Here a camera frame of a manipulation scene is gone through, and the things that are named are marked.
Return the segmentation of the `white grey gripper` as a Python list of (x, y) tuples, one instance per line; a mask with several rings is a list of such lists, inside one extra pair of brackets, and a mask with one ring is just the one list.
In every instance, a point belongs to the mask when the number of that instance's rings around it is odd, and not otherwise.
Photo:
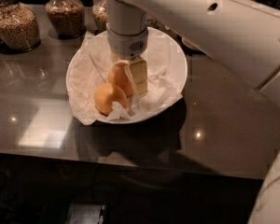
[(124, 71), (132, 83), (133, 92), (136, 95), (146, 93), (147, 61), (137, 56), (143, 54), (147, 49), (148, 28), (137, 35), (119, 35), (112, 31), (110, 27), (107, 27), (106, 31), (111, 50), (122, 60), (128, 60), (124, 66)]

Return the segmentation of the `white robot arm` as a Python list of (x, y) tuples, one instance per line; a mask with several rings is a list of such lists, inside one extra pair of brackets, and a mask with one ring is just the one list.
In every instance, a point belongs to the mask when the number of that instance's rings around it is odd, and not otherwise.
[(118, 0), (203, 52), (192, 58), (189, 119), (175, 163), (189, 172), (261, 178), (248, 224), (280, 224), (280, 10), (249, 0)]

